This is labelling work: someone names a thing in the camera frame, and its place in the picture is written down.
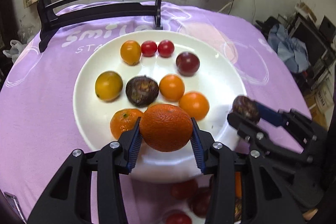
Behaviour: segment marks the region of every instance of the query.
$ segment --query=tangerine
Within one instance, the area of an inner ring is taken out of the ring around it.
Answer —
[[[167,101],[177,102],[184,94],[184,83],[177,75],[166,75],[160,81],[159,90]]]
[[[125,108],[117,111],[110,122],[113,137],[118,140],[124,131],[133,129],[138,117],[142,117],[142,115],[143,113],[136,108]]]
[[[141,57],[141,46],[137,41],[127,40],[120,48],[120,56],[130,66],[139,63]]]
[[[187,144],[193,133],[193,124],[189,115],[178,106],[159,104],[144,112],[139,129],[151,148],[172,152]]]
[[[178,106],[194,117],[196,121],[204,119],[210,106],[207,98],[200,92],[192,91],[184,94],[178,102]]]

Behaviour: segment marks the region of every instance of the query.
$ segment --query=cherry tomato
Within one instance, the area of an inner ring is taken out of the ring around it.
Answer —
[[[192,224],[192,221],[189,216],[178,213],[168,216],[166,224]]]
[[[159,55],[162,57],[171,57],[175,50],[174,44],[170,40],[162,40],[160,44],[157,47],[157,51],[159,52]]]
[[[192,52],[181,52],[176,58],[178,72],[183,76],[192,76],[200,67],[200,60]]]
[[[192,210],[196,216],[205,218],[207,216],[210,198],[210,188],[200,188],[198,193],[189,201],[190,210]]]
[[[194,196],[197,192],[198,184],[196,180],[188,180],[181,183],[175,183],[170,188],[170,194],[178,199],[187,199]]]
[[[158,47],[154,41],[147,40],[141,44],[142,55],[145,57],[152,57],[155,55]]]

